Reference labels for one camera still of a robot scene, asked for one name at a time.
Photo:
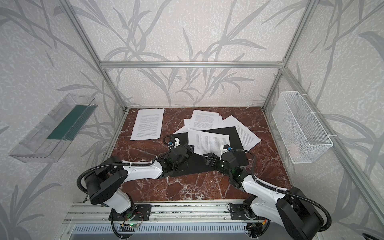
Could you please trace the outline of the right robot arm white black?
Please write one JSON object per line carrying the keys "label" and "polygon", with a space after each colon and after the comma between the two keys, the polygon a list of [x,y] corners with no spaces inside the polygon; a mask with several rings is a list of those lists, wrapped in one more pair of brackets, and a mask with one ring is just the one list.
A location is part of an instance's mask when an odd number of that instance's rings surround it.
{"label": "right robot arm white black", "polygon": [[229,178],[230,184],[251,195],[244,202],[249,219],[266,218],[283,226],[294,240],[311,240],[332,224],[330,213],[319,203],[308,199],[298,188],[279,188],[243,170],[235,151],[217,156],[205,154],[205,163]]}

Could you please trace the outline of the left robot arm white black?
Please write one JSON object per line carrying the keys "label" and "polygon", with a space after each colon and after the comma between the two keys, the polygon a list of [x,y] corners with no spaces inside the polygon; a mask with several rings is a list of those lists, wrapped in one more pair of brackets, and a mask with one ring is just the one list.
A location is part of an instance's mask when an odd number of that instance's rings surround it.
{"label": "left robot arm white black", "polygon": [[121,185],[140,179],[163,179],[171,176],[193,155],[194,146],[184,144],[171,149],[151,162],[127,162],[110,157],[100,165],[84,171],[77,179],[78,188],[88,194],[91,204],[103,204],[112,213],[132,215],[137,208]]}

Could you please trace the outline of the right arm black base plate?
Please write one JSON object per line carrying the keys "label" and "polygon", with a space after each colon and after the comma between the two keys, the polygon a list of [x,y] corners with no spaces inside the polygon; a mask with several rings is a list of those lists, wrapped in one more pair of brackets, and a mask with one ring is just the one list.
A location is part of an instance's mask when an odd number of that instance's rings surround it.
{"label": "right arm black base plate", "polygon": [[256,215],[250,213],[248,210],[244,208],[243,204],[233,204],[229,203],[227,205],[227,209],[231,215],[231,220],[254,220],[256,219]]}

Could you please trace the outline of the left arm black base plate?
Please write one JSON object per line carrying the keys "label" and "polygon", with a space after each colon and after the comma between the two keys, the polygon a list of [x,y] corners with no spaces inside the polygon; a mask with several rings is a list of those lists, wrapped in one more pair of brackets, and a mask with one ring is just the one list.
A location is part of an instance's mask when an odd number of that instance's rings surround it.
{"label": "left arm black base plate", "polygon": [[139,204],[131,206],[125,212],[119,214],[112,209],[108,220],[111,221],[148,221],[150,218],[152,205]]}

